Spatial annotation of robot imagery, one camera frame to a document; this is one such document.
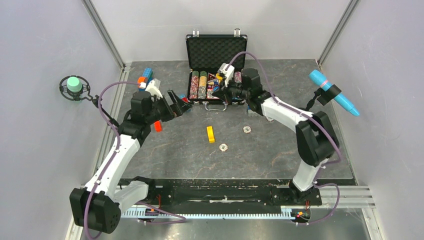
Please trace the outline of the black poker chip case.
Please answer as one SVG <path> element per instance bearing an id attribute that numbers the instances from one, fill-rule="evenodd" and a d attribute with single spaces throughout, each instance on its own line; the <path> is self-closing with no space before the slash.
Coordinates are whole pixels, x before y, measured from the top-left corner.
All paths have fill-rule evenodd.
<path id="1" fill-rule="evenodd" d="M 213 91 L 224 81 L 217 73 L 222 64 L 228 64 L 239 52 L 247 50 L 248 36 L 240 29 L 232 34 L 200 34 L 194 30 L 185 36 L 189 63 L 187 100 L 203 106 L 206 111 L 225 111 L 226 100 L 213 96 Z"/>

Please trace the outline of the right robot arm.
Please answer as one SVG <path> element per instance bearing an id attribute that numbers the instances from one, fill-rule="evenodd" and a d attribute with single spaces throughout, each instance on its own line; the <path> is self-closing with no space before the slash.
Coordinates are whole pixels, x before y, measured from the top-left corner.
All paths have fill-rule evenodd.
<path id="1" fill-rule="evenodd" d="M 231 104 L 242 99 L 255 113 L 288 127 L 296 135 L 297 151 L 301 162 L 289 183 L 289 199 L 302 204 L 309 198 L 316 177 L 333 154 L 341 155 L 339 141 L 328 115 L 294 107 L 273 93 L 264 90 L 257 69 L 247 68 L 241 73 L 241 82 L 235 81 L 235 69 L 224 63 L 217 71 L 222 79 L 213 96 Z"/>

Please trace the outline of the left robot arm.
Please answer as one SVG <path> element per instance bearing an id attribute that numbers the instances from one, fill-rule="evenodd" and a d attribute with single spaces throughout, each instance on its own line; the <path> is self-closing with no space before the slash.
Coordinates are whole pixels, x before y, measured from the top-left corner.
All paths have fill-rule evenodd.
<path id="1" fill-rule="evenodd" d="M 82 188 L 74 188 L 69 200 L 74 223 L 86 230 L 110 234 L 118 226 L 123 212 L 139 201 L 153 203 L 157 198 L 154 180 L 135 177 L 127 187 L 118 190 L 122 175 L 133 156 L 139 151 L 151 126 L 158 121 L 168 122 L 192 108 L 172 90 L 172 104 L 157 90 L 133 94 L 130 110 L 117 128 L 117 136 L 106 159 L 94 176 Z"/>

